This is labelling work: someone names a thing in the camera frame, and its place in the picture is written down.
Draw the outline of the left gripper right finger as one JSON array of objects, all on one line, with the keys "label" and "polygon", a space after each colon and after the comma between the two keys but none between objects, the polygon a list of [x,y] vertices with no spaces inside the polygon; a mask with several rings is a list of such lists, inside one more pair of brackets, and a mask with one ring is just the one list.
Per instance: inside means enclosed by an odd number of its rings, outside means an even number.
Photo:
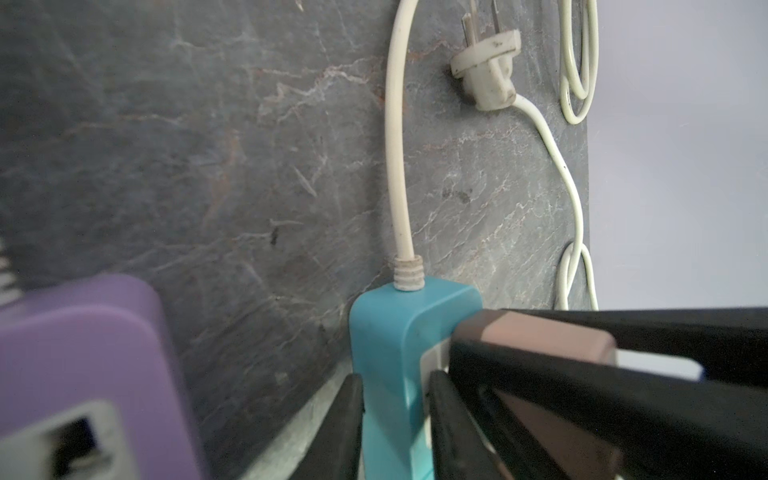
[{"label": "left gripper right finger", "polygon": [[503,479],[448,374],[431,372],[428,386],[434,477]]}]

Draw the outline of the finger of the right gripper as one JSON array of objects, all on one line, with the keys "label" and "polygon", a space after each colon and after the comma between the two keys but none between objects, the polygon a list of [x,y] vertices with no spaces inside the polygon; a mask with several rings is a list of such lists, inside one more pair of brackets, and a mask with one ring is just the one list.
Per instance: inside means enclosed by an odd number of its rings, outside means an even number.
[{"label": "finger of the right gripper", "polygon": [[764,479],[767,392],[614,367],[589,401],[609,442],[668,479]]},{"label": "finger of the right gripper", "polygon": [[767,385],[765,307],[525,313],[607,331],[623,349],[690,358],[712,380]]}]

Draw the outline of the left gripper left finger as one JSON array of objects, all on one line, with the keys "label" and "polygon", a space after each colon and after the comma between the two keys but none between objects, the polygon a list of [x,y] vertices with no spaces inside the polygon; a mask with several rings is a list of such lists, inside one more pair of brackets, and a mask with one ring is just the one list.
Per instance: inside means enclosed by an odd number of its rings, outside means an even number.
[{"label": "left gripper left finger", "polygon": [[360,374],[345,377],[291,480],[355,480],[361,458],[364,415]]}]

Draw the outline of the teal power strip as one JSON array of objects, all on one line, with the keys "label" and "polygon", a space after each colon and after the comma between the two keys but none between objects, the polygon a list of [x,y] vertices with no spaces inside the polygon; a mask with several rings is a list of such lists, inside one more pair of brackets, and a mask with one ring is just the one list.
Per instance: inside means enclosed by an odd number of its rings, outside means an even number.
[{"label": "teal power strip", "polygon": [[386,284],[353,303],[349,332],[353,369],[363,379],[366,478],[433,478],[422,359],[482,307],[475,287],[434,277],[418,291]]}]

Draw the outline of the purple power strip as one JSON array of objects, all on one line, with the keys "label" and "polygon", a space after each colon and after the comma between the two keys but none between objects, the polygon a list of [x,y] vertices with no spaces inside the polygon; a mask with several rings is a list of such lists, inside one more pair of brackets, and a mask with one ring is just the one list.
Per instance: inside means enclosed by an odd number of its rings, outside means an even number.
[{"label": "purple power strip", "polygon": [[99,275],[1,289],[5,479],[209,475],[161,299]]}]

